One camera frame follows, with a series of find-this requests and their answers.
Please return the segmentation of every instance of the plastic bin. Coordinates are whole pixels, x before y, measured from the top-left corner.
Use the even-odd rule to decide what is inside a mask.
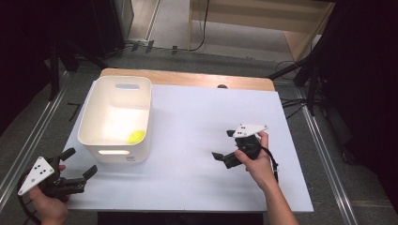
[[[78,140],[100,162],[141,162],[149,153],[152,84],[100,77],[86,103]]]

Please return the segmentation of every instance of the gray floor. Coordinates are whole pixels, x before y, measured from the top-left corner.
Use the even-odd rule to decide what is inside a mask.
[[[171,0],[163,0],[162,5],[165,6],[164,4],[167,2],[170,3]],[[162,32],[155,25],[151,37],[155,39],[155,43],[160,44],[159,47],[166,47],[165,45],[169,44],[161,44],[161,41],[168,41],[165,38],[166,35],[165,31]],[[265,77],[273,73],[276,69],[281,69],[289,64],[289,62],[286,62],[278,65],[279,62],[291,60],[291,56],[289,57],[286,54],[286,45],[283,37],[269,39],[273,39],[274,42],[279,43],[281,46],[279,49],[280,53],[278,53],[278,49],[274,49],[272,50],[274,54],[264,51],[264,56],[259,57],[256,56],[259,52],[253,52],[248,47],[246,50],[247,54],[244,54],[245,56],[242,57],[242,55],[236,55],[234,49],[238,48],[237,44],[241,42],[230,40],[224,43],[235,43],[230,45],[232,47],[217,45],[216,48],[210,48],[212,52],[179,52],[176,55],[171,55],[169,51],[155,49],[150,53],[145,53],[145,48],[139,48],[136,52],[120,52],[114,55],[114,57],[107,59],[106,63],[116,68],[147,68]],[[71,75],[65,95],[61,99],[53,118],[40,137],[37,146],[34,146],[35,151],[28,160],[28,166],[31,166],[33,163],[34,160],[32,158],[37,158],[37,156],[53,156],[63,149],[75,119],[72,118],[69,121],[75,107],[68,105],[68,103],[82,103],[91,83],[99,75],[100,70],[96,66],[90,62],[81,62],[78,72]],[[294,76],[295,73],[292,72],[275,81],[276,90],[279,92],[281,98],[298,97],[297,87],[292,85],[290,81]],[[30,132],[47,106],[49,93],[49,87],[43,89],[0,137],[1,182],[6,178],[8,171],[12,168],[14,159],[20,154]],[[285,110],[285,114],[288,115],[294,110],[294,107],[288,108]],[[321,116],[318,109],[315,110],[315,120],[328,148],[327,150],[333,165],[343,183],[344,190],[353,206],[358,224],[398,224],[398,217],[379,185],[377,177],[362,166],[350,166],[346,164],[342,159],[341,146],[336,141],[329,123]],[[287,122],[314,205],[313,213],[297,214],[299,222],[301,224],[344,224],[344,219],[336,202],[335,194],[330,187],[328,175],[320,160],[303,110],[298,111]],[[23,224],[25,221],[23,211],[16,201],[15,190],[9,196],[6,205],[0,213],[0,221],[2,224]],[[265,214],[265,224],[268,224],[267,221],[267,214]],[[97,224],[96,213],[72,211],[69,215],[69,224]]]

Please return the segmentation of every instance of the white table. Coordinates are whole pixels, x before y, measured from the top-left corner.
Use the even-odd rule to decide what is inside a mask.
[[[239,123],[267,125],[269,150],[280,186],[294,212],[313,212],[278,93],[208,87],[153,85],[153,133],[140,164],[96,161],[77,140],[84,106],[65,149],[76,154],[63,176],[80,176],[97,164],[85,193],[69,209],[136,212],[264,212],[265,197],[243,165],[227,170],[211,152],[236,150],[227,129]]]

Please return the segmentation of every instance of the tennis ball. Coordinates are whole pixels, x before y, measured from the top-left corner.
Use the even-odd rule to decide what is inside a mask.
[[[135,130],[129,136],[128,143],[129,144],[139,143],[140,141],[143,140],[144,136],[145,136],[145,131],[143,131],[143,130]]]

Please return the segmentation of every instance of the human hand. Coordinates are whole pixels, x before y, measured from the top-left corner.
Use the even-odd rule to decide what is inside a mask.
[[[65,168],[64,165],[59,166],[60,171],[65,170]],[[38,186],[29,190],[29,197],[41,216],[41,224],[66,224],[68,208],[63,202],[46,196]]]
[[[268,134],[260,131],[258,135],[261,137],[261,145],[268,148]],[[261,189],[265,190],[266,186],[270,183],[276,183],[271,168],[270,157],[265,151],[261,151],[256,160],[250,159],[240,150],[235,151],[235,156],[246,166],[246,171],[250,173],[253,180]]]

